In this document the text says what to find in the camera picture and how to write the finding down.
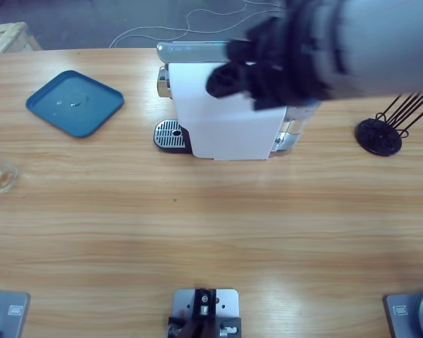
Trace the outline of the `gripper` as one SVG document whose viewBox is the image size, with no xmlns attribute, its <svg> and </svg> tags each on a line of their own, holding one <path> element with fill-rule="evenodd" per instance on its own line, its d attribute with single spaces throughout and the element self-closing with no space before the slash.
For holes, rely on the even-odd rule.
<svg viewBox="0 0 423 338">
<path fill-rule="evenodd" d="M 217 99 L 247 92 L 257 110 L 345 97 L 344 1 L 288 1 L 284 15 L 226 44 L 230 63 L 212 71 Z"/>
</svg>

